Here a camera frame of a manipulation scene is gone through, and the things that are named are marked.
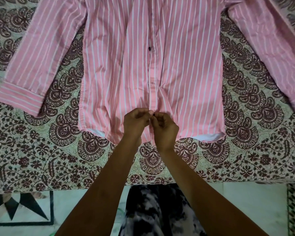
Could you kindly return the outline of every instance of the pink striped shirt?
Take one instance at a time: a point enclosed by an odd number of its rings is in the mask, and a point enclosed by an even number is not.
[[[0,87],[36,116],[81,25],[81,131],[117,144],[136,107],[169,113],[177,138],[224,136],[220,13],[239,26],[295,108],[295,33],[271,0],[40,0]],[[142,142],[153,138],[145,128]]]

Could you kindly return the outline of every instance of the floral pattern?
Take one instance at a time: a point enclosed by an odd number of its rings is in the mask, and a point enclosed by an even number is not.
[[[0,0],[0,82],[39,0]],[[295,0],[275,0],[295,29]],[[77,128],[84,27],[52,83],[39,117],[0,103],[0,193],[88,188],[114,150]],[[226,137],[181,139],[175,151],[207,181],[295,182],[295,113],[236,25],[221,15]],[[151,143],[127,184],[174,182]]]

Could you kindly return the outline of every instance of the person's left hand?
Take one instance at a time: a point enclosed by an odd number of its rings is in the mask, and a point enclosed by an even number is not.
[[[141,135],[146,126],[149,125],[149,119],[153,111],[148,108],[135,108],[128,112],[124,117],[124,137],[132,138],[141,145]]]

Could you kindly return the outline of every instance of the person's right hand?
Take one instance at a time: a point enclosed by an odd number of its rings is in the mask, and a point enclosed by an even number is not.
[[[158,153],[173,151],[179,127],[167,113],[154,113],[151,118]]]

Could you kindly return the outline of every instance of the shirt sleeve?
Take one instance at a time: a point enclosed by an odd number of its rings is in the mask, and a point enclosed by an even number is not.
[[[295,32],[288,20],[272,0],[242,0],[228,15],[295,109]]]
[[[85,0],[40,0],[0,86],[0,102],[37,116],[86,18]]]

